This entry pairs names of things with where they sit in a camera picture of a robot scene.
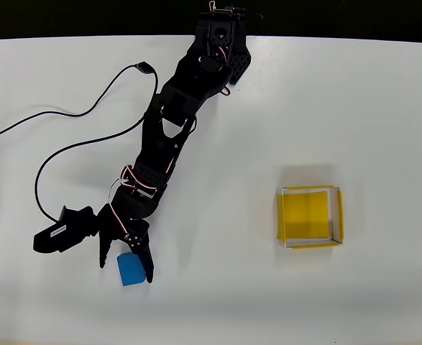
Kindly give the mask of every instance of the red and white wire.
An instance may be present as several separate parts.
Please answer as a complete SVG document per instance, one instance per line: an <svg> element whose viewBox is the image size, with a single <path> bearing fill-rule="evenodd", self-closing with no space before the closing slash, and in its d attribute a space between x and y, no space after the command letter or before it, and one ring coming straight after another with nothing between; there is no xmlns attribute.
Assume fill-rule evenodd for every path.
<svg viewBox="0 0 422 345"><path fill-rule="evenodd" d="M154 189L154 190L157 190L157 188L156 187L152 187L152 186L149 186L149 185L145 185L144 183L142 183L142 182L140 182L137 178L136 178L136 175L134 175L134 171L132 171L132 169L131 169L131 167L130 166L126 166L126 168L127 168L127 171L129 171L129 173L131 174L131 176L136 180L136 182L137 183L139 183L142 187L145 187L145 188L148 188L148 189Z"/></svg>
<svg viewBox="0 0 422 345"><path fill-rule="evenodd" d="M218 47L218 49L220 50L220 52L222 53L222 55L224 56L225 62L226 62L226 55L224 50L221 47Z"/></svg>
<svg viewBox="0 0 422 345"><path fill-rule="evenodd" d="M112 206L112 205L111 205L111 203L110 203L110 194L111 194L111 189L113 188L114 184L115 184L118 180L121 182L121 180L120 180L119 178L117 178L117 179L116 179L116 180L115 180L115 181L111 184L111 187L110 187L110 190L109 190L109 205L110 205L110 208L111 208L111 212L113 212L113 215L115 216L116 220L118 221L118 224L119 224L119 225L120 225L120 227L121 227L121 230L123 230L123 232L127 235L127 234L128 234L128 232L127 232L126 228L124 227L123 222L122 222L122 221L121 221L121 219L118 217L118 215L116 214L116 212L115 212L115 210L114 210L113 206Z"/></svg>

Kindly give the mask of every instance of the white surface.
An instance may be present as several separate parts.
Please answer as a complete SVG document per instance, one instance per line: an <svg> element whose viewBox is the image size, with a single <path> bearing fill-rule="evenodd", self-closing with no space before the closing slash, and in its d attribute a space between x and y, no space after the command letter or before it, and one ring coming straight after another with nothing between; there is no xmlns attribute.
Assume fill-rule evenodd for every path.
<svg viewBox="0 0 422 345"><path fill-rule="evenodd" d="M192 37L0 41L0 129L86 110L125 65L163 84ZM422 45L250 38L231 96L208 100L150 219L153 284L121 287L113 245L33 252L50 222L33 182L55 150L122 130L150 99L133 70L93 114L44 116L0 137L0 337L74 344L350 344L422 340ZM96 210L141 131L45 169L43 206ZM276 241L275 189L339 185L344 245Z"/></svg>

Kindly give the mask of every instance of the yellow square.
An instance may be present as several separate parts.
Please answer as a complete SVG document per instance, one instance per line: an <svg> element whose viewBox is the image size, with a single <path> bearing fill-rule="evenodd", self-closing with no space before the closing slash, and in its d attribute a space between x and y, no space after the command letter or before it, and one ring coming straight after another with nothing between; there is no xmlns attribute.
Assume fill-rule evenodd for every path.
<svg viewBox="0 0 422 345"><path fill-rule="evenodd" d="M322 239L331 236L327 192L283 195L286 239Z"/></svg>

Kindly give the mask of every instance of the black cable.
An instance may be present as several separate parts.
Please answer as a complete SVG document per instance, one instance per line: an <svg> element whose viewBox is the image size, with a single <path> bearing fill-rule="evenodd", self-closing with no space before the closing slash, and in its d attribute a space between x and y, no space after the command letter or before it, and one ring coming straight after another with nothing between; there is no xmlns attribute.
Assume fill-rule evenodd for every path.
<svg viewBox="0 0 422 345"><path fill-rule="evenodd" d="M128 67L126 67L125 69L123 69L116 77L115 77L115 79L113 79L113 81L110 83L110 85L109 85L109 87L111 86L111 84L116 80L116 78L118 78L119 77L119 75L121 74L121 73L123 73L127 68L131 68L131 67L136 67L137 69L139 69L141 72L143 72L143 73L153 73L154 75L155 75L155 89L154 89L154 91L153 91L153 96L157 93L157 90L158 90L158 75L156 74L156 71L151 67L151 69L152 69L152 71L149 71L149 72L145 72L145 69L144 70L142 70L141 68L139 68L139 66L138 65L131 65L131 66L128 66ZM54 221L55 223L57 223L58 222L58 220L57 219L55 219L55 218L53 218L52 216L50 216L45 210L44 210L44 208L41 206L41 203L40 203L40 199L38 198L38 180L40 179L40 175L41 175L41 172L43 171L43 169L45 168L45 166L46 166L46 164L52 159L52 158L54 158L55 156L57 156L57 155L59 155L60 153L62 153L62 152L64 152L64 151L67 151L67 150L70 150L70 149L73 149L74 147L78 147L78 146L83 146L83 145L87 145L87 144L93 144L93 143L95 143L95 142L103 142L103 141L105 141L105 140L109 140L109 139L113 139L113 138L116 138L116 137L120 137L121 135L123 135L123 134L126 134L126 133L128 133L128 132L130 132L131 130L133 130L134 128L136 128L137 126L139 126L141 123L142 123L142 121L144 120L144 117L141 117L140 118L140 120L139 121L137 121L135 124L133 124L132 126L130 126L130 128L128 128L128 129L125 129L124 131L122 131L122 132L119 132L119 133L116 133L116 134L112 134L112 135L109 135L109 136L107 136L107 137L102 137L102 138L98 138L98 139L92 139L92 140L87 140L87 141L85 141L85 142L78 142L78 143L76 143L76 144L72 144L72 145L68 145L67 147L64 147L64 148L62 148L62 149L59 149L58 151L56 151L56 152L54 152L52 155L50 155L42 164L41 164L41 167L39 168L39 170L38 170L38 173L37 173L37 177L35 178L35 200L36 200L36 202L37 202L37 205L38 205L38 208L40 209L40 211L46 216L46 217L48 217L51 221Z"/></svg>
<svg viewBox="0 0 422 345"><path fill-rule="evenodd" d="M63 112L61 112L61 111L42 111L42 112L40 112L40 113L38 113L38 114L35 114L35 115L31 115L31 116L29 116L29 117L26 117L25 119L22 119L21 121L18 121L18 122L16 122L15 124L13 124L13 125L11 125L11 126L9 126L8 128L5 128L5 129L3 129L2 131L0 131L0 135L1 134L3 134L4 132L7 132L7 131L9 131L10 129L13 129L15 126L19 126L21 123L23 123L23 122L25 122L25 121L29 121L29 120L31 120L31 119L34 119L35 117L37 117L37 116L40 116L40 115L44 115L44 114L57 114L57 115L63 115L63 116L69 116L69 117L81 117L81 116L85 116L85 115L87 115L87 114L89 114L89 113L91 113L93 110L94 110L94 108L97 106L97 104L99 103L99 101L102 99L102 97L104 97L105 96L105 94L107 93L107 91L110 89L110 87L113 85L113 83L115 82L115 80L116 79L118 79L118 77L125 71L125 70L128 70L128 69L130 69L130 68L133 68L133 67L135 67L135 68L137 68L137 66L138 66L138 64L135 64L135 65L129 65L129 66L127 66L127 67L125 67L125 68L123 68L117 75L116 75L116 77L115 78L113 78L112 79L112 81L110 82L110 84L106 87L106 89L105 89L105 91L99 96L99 98L97 98L97 101L94 103L94 105L91 107L91 108L89 108L87 111L85 111L84 113L81 113L81 114L69 114L69 113L63 113Z"/></svg>

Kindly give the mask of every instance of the wire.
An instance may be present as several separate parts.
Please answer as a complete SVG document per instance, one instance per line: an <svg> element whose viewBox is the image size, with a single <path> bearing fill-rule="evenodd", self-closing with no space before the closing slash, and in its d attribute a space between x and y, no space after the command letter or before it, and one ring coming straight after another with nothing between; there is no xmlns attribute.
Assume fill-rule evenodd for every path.
<svg viewBox="0 0 422 345"><path fill-rule="evenodd" d="M157 73L156 73L156 71L155 70L153 70L152 71L152 73L155 75L155 89L154 89L154 91L153 91L153 96L156 94L156 92L157 92L157 90L158 90L158 75L157 75ZM112 134L112 135L109 135L109 136L107 136L107 137L102 137L102 138L98 138L98 139L92 139L92 140L86 140L86 141L84 141L84 142L78 142L78 143L76 143L76 144L72 144L72 145L68 145L67 147L64 147L64 148L62 148L62 149L59 149L58 151L56 151L56 152L54 152L52 155L50 155L42 164L41 164L41 167L39 168L39 170L38 170L38 173L37 173L37 177L35 178L35 200L36 200L36 202L37 202L37 205L38 205L38 208L40 209L40 211L46 216L46 217L48 217L51 221L54 221L55 223L57 223L58 221L55 219L55 218L53 218L52 216L50 216L45 210L44 210L44 208L41 206L41 203L40 203L40 199L38 198L38 180L40 179L40 175L41 175L41 172L43 171L43 169L45 168L45 166L46 166L46 164L49 162L49 161L51 161L51 159L52 158L54 158L55 156L57 156L57 155L59 155L60 153L62 153L62 152L64 152L64 151L67 151L67 150L70 150L70 149L73 149L74 147L79 147L79 146L83 146L83 145L87 145L87 144L93 144L93 143L96 143L96 142L103 142L103 141L105 141L105 140L109 140L109 139L113 139L113 138L116 138L116 137L120 137L121 135L123 135L123 134L126 134L126 133L129 133L131 130L133 130L133 129L135 129L137 126L139 126L141 123L142 123L142 121L144 121L144 117L142 116L141 118L140 118L140 120L139 121L137 121L135 124L133 124L132 126L130 126L129 128L127 128L127 129L125 129L124 131L121 131L121 132L118 132L118 133L116 133L116 134Z"/></svg>
<svg viewBox="0 0 422 345"><path fill-rule="evenodd" d="M228 87L224 86L224 88L222 88L222 91L220 91L220 93L224 96L230 96L231 91Z"/></svg>
<svg viewBox="0 0 422 345"><path fill-rule="evenodd" d="M97 98L97 101L93 104L93 106L91 108L89 108L88 110L86 110L84 113L81 113L81 114L70 114L70 113L63 113L61 111L42 111L42 112L40 112L38 114L35 114L35 115L31 115L29 117L26 117L25 119L22 119L21 121L18 121L15 124L12 124L11 126L3 129L2 131L0 131L0 135L3 134L4 132L9 131L10 129L13 129L16 126L19 126L20 124L24 123L25 121L29 121L31 119L34 119L35 117L38 117L38 116L41 116L41 115L45 115L45 114L57 114L57 115L63 115L63 116L68 116L68 117L81 117L81 116L85 116L85 115L91 113L94 110L94 108L97 106L97 104L99 103L99 101L105 96L105 94L110 89L110 87L113 85L113 83L116 81L116 79L118 79L118 77L121 74L123 74L123 72L125 70L128 70L130 68L136 67L136 65L129 65L129 66L123 68L121 71L119 71L119 73L115 76L115 78L113 78L111 80L110 84L106 87L106 89L104 90L104 92L99 96L99 98Z"/></svg>
<svg viewBox="0 0 422 345"><path fill-rule="evenodd" d="M137 178L136 178L136 176L134 175L134 171L132 171L132 169L131 169L131 167L130 166L126 166L127 167L127 171L129 171L129 173L131 174L131 176L136 180L136 182L137 183L139 183L142 187L145 187L145 188L148 188L148 189L154 189L154 190L157 190L157 188L156 187L151 187L151 186L149 186L149 185L145 185L145 184L143 184L142 182L140 182Z"/></svg>
<svg viewBox="0 0 422 345"><path fill-rule="evenodd" d="M218 47L218 49L220 50L220 52L222 53L222 55L224 56L225 62L226 62L226 55L224 50L221 47Z"/></svg>
<svg viewBox="0 0 422 345"><path fill-rule="evenodd" d="M115 216L115 218L116 218L116 220L118 221L118 223L119 223L119 225L120 225L120 227L121 227L121 229L123 230L123 232L127 235L128 233L127 233L127 230L126 230L126 228L124 227L124 225L123 225L123 222L121 221L121 219L118 217L118 215L116 214L116 212L115 212L115 210L114 210L114 208L113 208L113 206L111 205L111 203L110 203L110 194L111 194L111 189L113 188L113 186L115 185L115 183L117 182L117 181L121 181L119 178L117 178L112 184L111 184L111 186L110 186L110 189L109 189L109 200L108 200L108 204L110 205L110 208L111 208L111 212L113 212L113 215Z"/></svg>
<svg viewBox="0 0 422 345"><path fill-rule="evenodd" d="M115 183L117 183L118 181L121 181L121 180L119 178L117 178L115 181L113 181L113 183L110 186L110 189L109 189L109 199L107 200L108 203L110 203L111 189L113 188L113 186L115 185Z"/></svg>

